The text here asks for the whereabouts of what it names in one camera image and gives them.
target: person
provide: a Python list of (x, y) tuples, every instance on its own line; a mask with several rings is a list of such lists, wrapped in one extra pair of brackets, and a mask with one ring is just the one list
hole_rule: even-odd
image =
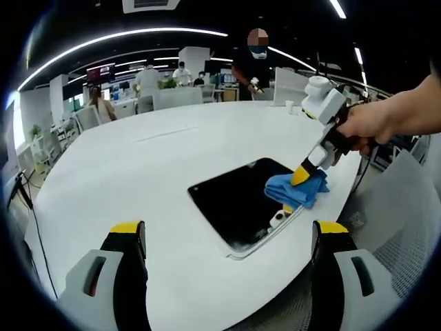
[(441, 132), (441, 80), (432, 73), (413, 90), (355, 106), (338, 130), (346, 137), (361, 137), (353, 150), (362, 155), (371, 151), (368, 138), (386, 143), (394, 134), (433, 134)]
[(270, 64), (267, 60), (268, 35), (262, 29), (253, 29), (249, 35), (247, 48), (239, 51), (232, 64), (232, 74), (239, 81), (239, 99), (252, 100), (256, 93), (251, 80), (256, 77), (259, 88), (269, 87)]
[(159, 71), (156, 70), (151, 63), (142, 69), (135, 77), (135, 82), (133, 83), (133, 89), (135, 92), (140, 92), (146, 89), (157, 89), (161, 76)]
[(90, 90), (90, 101), (88, 106), (95, 106), (98, 110), (98, 115), (101, 124), (108, 123), (110, 121), (116, 121), (115, 109), (112, 104), (104, 100), (101, 96), (101, 88), (99, 86), (94, 86)]
[(180, 85), (188, 86), (192, 83), (193, 77), (190, 70), (185, 68), (185, 62), (179, 62), (179, 67), (173, 72), (173, 78)]
[(194, 86), (204, 85), (205, 84), (204, 77), (205, 77), (205, 72), (200, 71), (199, 77), (194, 80)]

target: ceiling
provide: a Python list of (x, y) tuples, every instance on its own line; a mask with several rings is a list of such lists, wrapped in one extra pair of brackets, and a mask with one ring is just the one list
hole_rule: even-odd
[[(24, 89), (48, 83), (62, 73), (85, 74), (85, 68), (78, 68), (93, 62), (106, 63), (107, 58), (124, 63), (178, 55), (177, 49), (164, 48), (203, 46), (210, 48), (215, 57), (231, 59), (235, 48), (246, 46), (248, 32), (257, 27), (267, 31), (270, 46), (314, 67), (318, 54), (320, 61), (337, 64), (342, 69), (327, 69), (328, 73), (362, 81), (362, 69), (354, 52), (354, 47), (359, 47), (367, 83), (387, 92), (413, 88), (429, 73), (429, 58), (418, 32), (420, 26), (415, 24), (415, 11), (405, 1), (340, 0), (340, 3), (347, 19), (338, 17), (329, 0), (181, 0), (175, 10), (132, 14), (123, 13), (121, 0), (60, 1), (35, 27), (30, 47), (25, 49), (12, 81), (17, 87), (52, 57), (91, 39), (157, 27), (204, 29), (224, 32), (228, 37), (155, 32), (102, 41), (55, 62)], [(129, 52), (138, 53), (120, 56)], [(274, 66), (305, 69), (273, 52), (269, 60)], [(176, 66), (173, 61), (158, 64)]]

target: blue microfiber towel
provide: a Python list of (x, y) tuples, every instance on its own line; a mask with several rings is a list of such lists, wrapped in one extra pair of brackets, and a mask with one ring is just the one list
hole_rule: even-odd
[(303, 183), (291, 185), (292, 174), (278, 174), (268, 179), (265, 194), (277, 202), (290, 206), (293, 210), (301, 205), (311, 209), (317, 193), (328, 193), (326, 174), (318, 170)]

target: human hand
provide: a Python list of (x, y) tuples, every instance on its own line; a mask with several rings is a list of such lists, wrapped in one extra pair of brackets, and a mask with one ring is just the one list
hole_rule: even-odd
[(386, 143), (393, 134), (387, 103), (377, 101), (354, 106), (349, 111), (347, 121), (337, 130), (346, 137), (360, 137), (352, 150), (368, 155), (371, 152), (369, 138), (374, 138), (378, 143)]
[(247, 89), (251, 92), (251, 93), (257, 93), (256, 89), (254, 88), (253, 84), (248, 84)]

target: curved white desk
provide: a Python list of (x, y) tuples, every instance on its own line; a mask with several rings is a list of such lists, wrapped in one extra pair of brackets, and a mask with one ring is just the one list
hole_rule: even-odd
[[(114, 224), (142, 219), (153, 330), (224, 330), (273, 299), (307, 265), (312, 221), (337, 219), (360, 157), (349, 153), (327, 172), (331, 192), (312, 210), (243, 261), (227, 258), (229, 248), (187, 189), (262, 157), (295, 169), (321, 135), (318, 122), (269, 104), (185, 106), (84, 132), (35, 201), (57, 291), (63, 291), (70, 268), (98, 249)], [(33, 222), (26, 240), (46, 279)], [(44, 285), (50, 293), (47, 280)]]

